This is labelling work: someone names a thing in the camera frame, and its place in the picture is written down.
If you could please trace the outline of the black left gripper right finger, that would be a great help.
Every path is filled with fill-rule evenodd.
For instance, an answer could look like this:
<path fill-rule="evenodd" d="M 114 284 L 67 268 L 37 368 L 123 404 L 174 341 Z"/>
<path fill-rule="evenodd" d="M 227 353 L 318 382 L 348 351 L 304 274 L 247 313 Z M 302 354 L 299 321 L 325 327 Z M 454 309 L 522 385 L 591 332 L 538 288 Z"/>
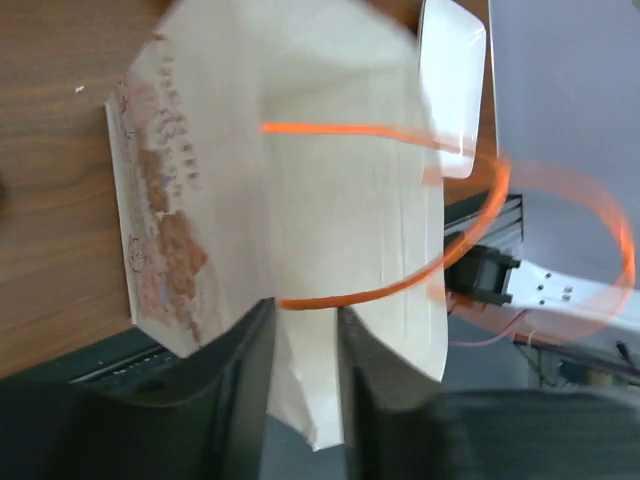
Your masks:
<path fill-rule="evenodd" d="M 339 397 L 349 479 L 448 479 L 440 384 L 337 309 Z"/>

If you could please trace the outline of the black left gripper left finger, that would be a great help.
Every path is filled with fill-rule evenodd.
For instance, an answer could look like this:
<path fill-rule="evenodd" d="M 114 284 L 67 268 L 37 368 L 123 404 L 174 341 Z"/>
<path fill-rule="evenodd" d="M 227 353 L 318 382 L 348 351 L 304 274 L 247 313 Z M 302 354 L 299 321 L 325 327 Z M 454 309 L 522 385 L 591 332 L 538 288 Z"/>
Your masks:
<path fill-rule="evenodd" d="M 275 347 L 273 299 L 96 415 L 92 479 L 256 479 Z"/>

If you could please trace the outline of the cream paper takeout bag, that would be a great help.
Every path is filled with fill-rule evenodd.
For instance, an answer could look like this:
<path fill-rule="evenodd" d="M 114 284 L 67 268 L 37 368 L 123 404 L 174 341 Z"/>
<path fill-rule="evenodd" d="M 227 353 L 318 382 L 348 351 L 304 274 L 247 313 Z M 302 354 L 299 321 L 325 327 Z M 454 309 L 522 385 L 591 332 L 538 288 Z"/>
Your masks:
<path fill-rule="evenodd" d="M 439 152 L 410 33 L 362 1 L 176 1 L 106 102 L 134 324 L 187 357 L 277 300 L 269 412 L 341 444 L 334 308 L 441 379 Z"/>

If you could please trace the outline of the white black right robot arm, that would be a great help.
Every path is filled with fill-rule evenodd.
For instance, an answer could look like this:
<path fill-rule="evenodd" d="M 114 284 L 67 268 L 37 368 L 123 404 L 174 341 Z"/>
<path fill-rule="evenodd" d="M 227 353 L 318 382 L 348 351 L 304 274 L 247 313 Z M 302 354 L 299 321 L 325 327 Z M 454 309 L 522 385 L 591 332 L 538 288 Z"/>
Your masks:
<path fill-rule="evenodd" d="M 479 303 L 563 314 L 587 326 L 639 332 L 639 292 L 569 276 L 476 245 L 444 273 L 446 287 Z"/>

